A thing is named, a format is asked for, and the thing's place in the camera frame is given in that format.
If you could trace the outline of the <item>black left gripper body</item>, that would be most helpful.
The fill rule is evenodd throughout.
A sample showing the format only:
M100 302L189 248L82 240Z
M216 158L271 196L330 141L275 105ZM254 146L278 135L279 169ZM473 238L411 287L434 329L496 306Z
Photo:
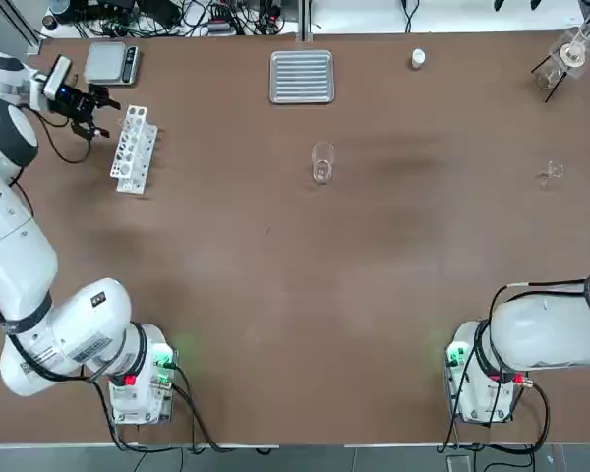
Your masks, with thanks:
M93 120L94 97L76 88L60 87L53 100L53 112L76 122Z

